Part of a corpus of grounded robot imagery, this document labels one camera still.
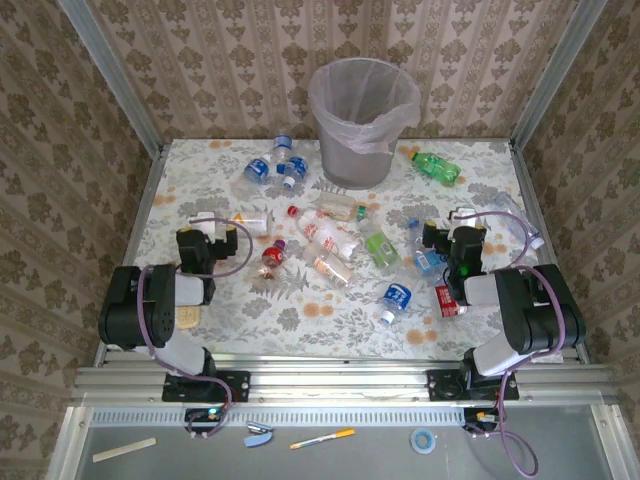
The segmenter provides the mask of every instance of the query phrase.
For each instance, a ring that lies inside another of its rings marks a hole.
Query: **plastic bag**
[[[347,58],[319,68],[309,99],[321,128],[360,154],[390,153],[402,130],[420,121],[418,86],[382,60]]]

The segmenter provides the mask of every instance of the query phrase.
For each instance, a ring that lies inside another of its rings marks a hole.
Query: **white stick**
[[[129,445],[124,445],[123,447],[107,450],[106,452],[102,453],[96,453],[93,456],[93,463],[101,462],[102,460],[107,460],[119,455],[124,455],[125,453],[135,452],[136,450],[140,450],[141,448],[152,447],[155,444],[155,438],[147,438],[146,440],[142,440],[141,442],[131,443]]]

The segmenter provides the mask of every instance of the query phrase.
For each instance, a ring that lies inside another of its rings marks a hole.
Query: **floral tablecloth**
[[[137,265],[177,261],[175,231],[200,211],[266,211],[273,218],[271,236],[256,239],[248,267],[216,280],[213,302],[202,307],[200,325],[186,330],[196,342],[225,353],[455,360],[499,332],[497,307],[472,307],[464,315],[442,318],[433,289],[424,285],[406,316],[390,327],[382,325],[379,299],[391,278],[383,277],[361,248],[348,264],[357,284],[346,292],[333,289],[302,258],[307,241],[286,210],[291,204],[311,207],[322,190],[347,193],[376,211],[387,236],[410,265],[405,243],[409,217],[444,226],[450,210],[472,206],[482,211],[500,190],[522,202],[506,140],[401,140],[387,179],[364,191],[345,191],[329,182],[322,173],[319,144],[311,140],[294,145],[309,163],[303,190],[241,181],[247,162],[270,145],[267,140],[176,140],[171,145]],[[413,150],[434,152],[459,165],[462,173],[456,185],[444,187],[416,172],[408,159]],[[487,218],[483,224],[489,230],[483,254],[486,268],[508,264],[522,244],[499,219]],[[356,233],[354,224],[342,225]],[[287,242],[286,260],[277,281],[266,282],[258,274],[261,253],[276,238]],[[216,272],[242,261],[248,242],[239,243],[236,258],[219,262]],[[528,253],[525,263],[536,264],[535,253]]]

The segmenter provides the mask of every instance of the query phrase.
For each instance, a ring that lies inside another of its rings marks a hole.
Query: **red bottle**
[[[276,268],[284,260],[284,240],[276,240],[271,247],[262,252],[262,263],[269,268]]]

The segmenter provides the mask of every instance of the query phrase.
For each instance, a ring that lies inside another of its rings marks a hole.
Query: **white bottle cap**
[[[535,237],[531,239],[531,248],[534,250],[539,249],[542,245],[544,245],[544,240],[542,237]]]
[[[382,320],[387,325],[391,325],[394,318],[396,318],[396,316],[389,310],[385,310],[384,312],[382,312],[382,315],[380,315],[380,320]]]

